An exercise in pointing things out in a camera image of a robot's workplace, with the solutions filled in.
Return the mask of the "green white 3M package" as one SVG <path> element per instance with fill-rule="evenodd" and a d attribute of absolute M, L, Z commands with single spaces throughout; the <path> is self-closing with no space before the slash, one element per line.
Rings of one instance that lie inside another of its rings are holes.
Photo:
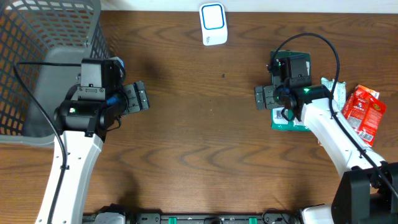
<path fill-rule="evenodd" d="M 293 78 L 295 81 L 303 83 L 304 86 L 312 84 L 311 81 L 311 58 L 309 53 L 295 52 L 289 50 L 280 50 L 275 56 L 274 65 L 275 70 L 272 73 L 272 84 L 274 88 L 282 85 L 286 78 Z M 272 116 L 272 129 L 279 131 L 310 131 L 302 122 L 297 118 L 287 121 L 283 116 L 291 118 L 293 112 L 291 110 L 283 110 L 283 107 L 277 105 L 271 111 Z"/>

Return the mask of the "white barcode scanner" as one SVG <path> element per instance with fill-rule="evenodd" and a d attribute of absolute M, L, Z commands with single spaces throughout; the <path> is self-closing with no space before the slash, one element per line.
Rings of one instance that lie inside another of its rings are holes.
<path fill-rule="evenodd" d="M 224 5 L 220 2 L 202 4 L 199 9 L 203 45 L 221 45 L 228 40 Z"/>

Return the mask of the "red snack bag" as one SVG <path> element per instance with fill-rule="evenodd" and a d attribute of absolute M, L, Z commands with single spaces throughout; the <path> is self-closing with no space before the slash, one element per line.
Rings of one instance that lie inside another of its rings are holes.
<path fill-rule="evenodd" d="M 386 108 L 386 105 L 379 100 L 378 91 L 357 85 L 348 97 L 342 113 L 359 137 L 372 147 Z"/>

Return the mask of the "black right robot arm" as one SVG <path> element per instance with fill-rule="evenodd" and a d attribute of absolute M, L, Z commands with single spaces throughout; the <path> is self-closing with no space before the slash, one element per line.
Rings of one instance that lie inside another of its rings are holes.
<path fill-rule="evenodd" d="M 279 110 L 319 140 L 341 178 L 331 204 L 304 208 L 301 223 L 397 223 L 397 164 L 369 148 L 325 85 L 312 85 L 305 55 L 273 58 L 271 84 L 255 89 L 259 110 Z"/>

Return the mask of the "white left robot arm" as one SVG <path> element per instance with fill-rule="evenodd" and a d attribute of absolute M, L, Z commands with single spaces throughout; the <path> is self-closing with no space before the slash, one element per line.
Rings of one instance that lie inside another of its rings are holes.
<path fill-rule="evenodd" d="M 79 83 L 55 108 L 54 155 L 36 223 L 81 223 L 90 178 L 108 132 L 150 107 L 142 81 L 125 84 L 118 57 L 84 58 Z"/>

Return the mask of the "grey plastic mesh basket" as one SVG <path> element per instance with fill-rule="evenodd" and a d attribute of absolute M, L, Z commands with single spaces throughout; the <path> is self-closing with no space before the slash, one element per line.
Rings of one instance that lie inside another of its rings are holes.
<path fill-rule="evenodd" d="M 1 1 L 1 142 L 53 147 L 54 134 L 14 77 L 52 117 L 80 81 L 83 58 L 109 58 L 100 0 Z"/>

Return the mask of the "mint wet wipes pack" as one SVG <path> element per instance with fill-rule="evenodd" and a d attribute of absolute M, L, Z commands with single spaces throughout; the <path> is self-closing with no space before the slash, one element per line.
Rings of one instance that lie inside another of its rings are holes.
<path fill-rule="evenodd" d="M 325 85 L 330 91 L 333 88 L 335 80 L 328 80 L 327 78 L 321 78 L 321 84 Z M 333 99 L 338 105 L 338 109 L 341 111 L 346 103 L 346 82 L 337 82 L 335 90 L 333 92 Z"/>

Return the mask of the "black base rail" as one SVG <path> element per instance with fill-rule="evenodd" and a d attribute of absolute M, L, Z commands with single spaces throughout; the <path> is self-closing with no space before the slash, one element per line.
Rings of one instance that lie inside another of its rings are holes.
<path fill-rule="evenodd" d="M 297 214 L 275 208 L 262 213 L 164 213 L 161 210 L 128 210 L 117 204 L 85 214 L 82 223 L 125 224 L 300 224 Z"/>

